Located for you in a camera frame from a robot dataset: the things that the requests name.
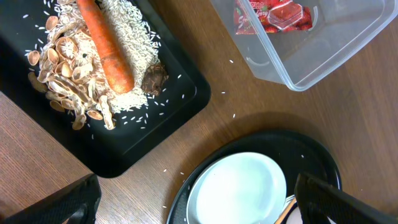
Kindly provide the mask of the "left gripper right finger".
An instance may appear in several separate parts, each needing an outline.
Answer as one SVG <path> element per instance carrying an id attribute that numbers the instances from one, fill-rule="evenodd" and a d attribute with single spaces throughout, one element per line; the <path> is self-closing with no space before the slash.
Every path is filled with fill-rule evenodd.
<path id="1" fill-rule="evenodd" d="M 304 223 L 397 224 L 397 218 L 376 210 L 334 186 L 300 173 L 295 198 Z"/>

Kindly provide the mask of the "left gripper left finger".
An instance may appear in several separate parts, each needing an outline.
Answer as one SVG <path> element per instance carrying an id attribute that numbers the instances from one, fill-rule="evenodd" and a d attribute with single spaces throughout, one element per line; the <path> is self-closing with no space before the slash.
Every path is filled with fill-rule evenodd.
<path id="1" fill-rule="evenodd" d="M 101 200 L 97 175 L 88 174 L 2 221 L 11 223 L 95 224 Z"/>

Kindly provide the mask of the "grey round plate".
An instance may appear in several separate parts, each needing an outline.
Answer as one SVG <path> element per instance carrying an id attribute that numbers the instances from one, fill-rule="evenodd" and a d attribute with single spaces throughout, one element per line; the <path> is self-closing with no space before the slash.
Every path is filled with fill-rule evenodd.
<path id="1" fill-rule="evenodd" d="M 208 166 L 191 187 L 187 223 L 275 223 L 287 185 L 279 165 L 263 154 L 240 152 Z"/>

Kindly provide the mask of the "orange carrot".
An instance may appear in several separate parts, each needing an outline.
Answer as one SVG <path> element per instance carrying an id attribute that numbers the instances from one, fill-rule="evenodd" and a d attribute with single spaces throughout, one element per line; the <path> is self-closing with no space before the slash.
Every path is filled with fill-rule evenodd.
<path id="1" fill-rule="evenodd" d="M 95 43 L 109 87 L 117 94 L 134 88 L 132 70 L 123 56 L 115 35 L 94 0 L 76 0 Z"/>

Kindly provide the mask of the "pile of rice and shells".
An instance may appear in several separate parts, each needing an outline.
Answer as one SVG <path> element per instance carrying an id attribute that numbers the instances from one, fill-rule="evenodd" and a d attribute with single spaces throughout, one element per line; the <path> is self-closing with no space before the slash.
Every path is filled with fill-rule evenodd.
<path id="1" fill-rule="evenodd" d="M 159 58 L 160 36 L 150 28 L 138 7 L 130 1 L 95 3 L 116 34 L 123 56 L 132 69 L 134 88 L 117 94 L 109 87 L 76 1 L 44 2 L 55 14 L 48 14 L 42 26 L 47 40 L 39 40 L 33 50 L 25 52 L 30 64 L 28 79 L 34 89 L 45 95 L 54 110 L 74 114 L 74 130 L 82 129 L 90 120 L 99 120 L 106 130 L 112 131 L 117 126 L 117 114 L 148 108 L 150 100 L 157 106 L 169 103 L 141 89 L 147 68 L 157 63 L 165 65 Z M 166 83 L 161 93 L 166 91 Z"/>

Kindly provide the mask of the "brown food lump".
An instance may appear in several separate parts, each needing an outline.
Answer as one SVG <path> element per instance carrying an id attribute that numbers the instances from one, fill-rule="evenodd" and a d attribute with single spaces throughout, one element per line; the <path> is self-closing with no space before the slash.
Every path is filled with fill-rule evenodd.
<path id="1" fill-rule="evenodd" d="M 144 74 L 141 89 L 144 93 L 159 96 L 168 77 L 167 71 L 161 63 L 151 65 Z"/>

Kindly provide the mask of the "red snack wrapper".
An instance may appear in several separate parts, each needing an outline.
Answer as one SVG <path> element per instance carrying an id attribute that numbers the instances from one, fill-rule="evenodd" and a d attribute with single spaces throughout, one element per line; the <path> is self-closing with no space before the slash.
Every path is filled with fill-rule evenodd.
<path id="1" fill-rule="evenodd" d="M 292 0 L 249 0 L 261 26 L 266 33 L 310 30 L 313 27 L 312 15 L 308 7 Z M 243 1 L 235 0 L 234 29 L 236 35 L 256 34 Z"/>

